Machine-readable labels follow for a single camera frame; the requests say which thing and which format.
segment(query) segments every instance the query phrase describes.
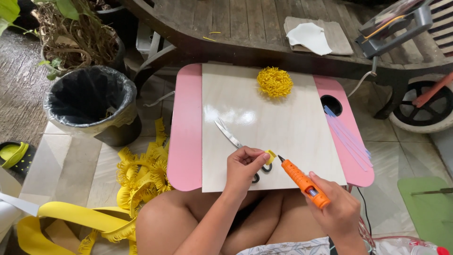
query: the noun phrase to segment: pink lap desk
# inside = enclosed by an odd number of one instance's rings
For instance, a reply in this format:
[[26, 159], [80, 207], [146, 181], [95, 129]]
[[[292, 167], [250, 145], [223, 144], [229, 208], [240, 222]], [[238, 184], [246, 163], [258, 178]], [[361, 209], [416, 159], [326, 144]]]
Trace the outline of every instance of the pink lap desk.
[[[334, 79], [313, 76], [319, 96], [331, 95], [343, 107], [338, 117], [362, 142], [356, 121], [342, 86]], [[367, 187], [374, 181], [373, 168], [364, 171], [331, 129], [333, 141], [346, 178], [354, 186]], [[183, 67], [176, 78], [168, 179], [173, 187], [191, 191], [202, 185], [202, 66], [190, 64]]]

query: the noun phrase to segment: red bottle cap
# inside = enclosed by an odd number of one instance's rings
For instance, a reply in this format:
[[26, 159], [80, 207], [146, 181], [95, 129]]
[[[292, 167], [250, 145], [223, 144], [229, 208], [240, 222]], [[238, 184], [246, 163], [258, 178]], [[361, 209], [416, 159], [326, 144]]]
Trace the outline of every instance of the red bottle cap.
[[448, 250], [444, 247], [437, 247], [437, 254], [439, 255], [450, 255]]

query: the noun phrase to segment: black scissor handle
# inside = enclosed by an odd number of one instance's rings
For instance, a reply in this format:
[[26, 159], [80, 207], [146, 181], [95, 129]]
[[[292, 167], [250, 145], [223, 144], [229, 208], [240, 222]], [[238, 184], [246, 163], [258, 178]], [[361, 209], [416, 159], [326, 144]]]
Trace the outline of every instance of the black scissor handle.
[[253, 180], [252, 183], [257, 183], [259, 180], [260, 180], [260, 176], [256, 173], [255, 180]]
[[264, 166], [261, 168], [263, 171], [270, 172], [272, 170], [272, 163], [269, 165], [269, 169], [266, 169]]

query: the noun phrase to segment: person's left hand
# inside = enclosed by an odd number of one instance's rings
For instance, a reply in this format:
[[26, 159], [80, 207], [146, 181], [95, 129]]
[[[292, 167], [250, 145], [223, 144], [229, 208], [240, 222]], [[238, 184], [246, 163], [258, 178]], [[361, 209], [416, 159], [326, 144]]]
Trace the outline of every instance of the person's left hand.
[[243, 146], [226, 160], [226, 185], [224, 192], [231, 192], [241, 199], [247, 195], [254, 175], [270, 158], [263, 150]]

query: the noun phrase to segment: white board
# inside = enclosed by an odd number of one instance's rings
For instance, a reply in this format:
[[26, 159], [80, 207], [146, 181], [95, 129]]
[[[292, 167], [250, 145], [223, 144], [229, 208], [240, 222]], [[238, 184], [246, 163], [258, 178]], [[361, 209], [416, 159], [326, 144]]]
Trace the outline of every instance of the white board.
[[[228, 65], [202, 66], [202, 191], [223, 191], [227, 157], [236, 147], [214, 120], [220, 117], [229, 131], [249, 147], [272, 150], [308, 174], [346, 185], [335, 144], [312, 75], [289, 73], [291, 94], [280, 102], [258, 92], [260, 69]], [[269, 173], [250, 190], [297, 188], [278, 158]]]

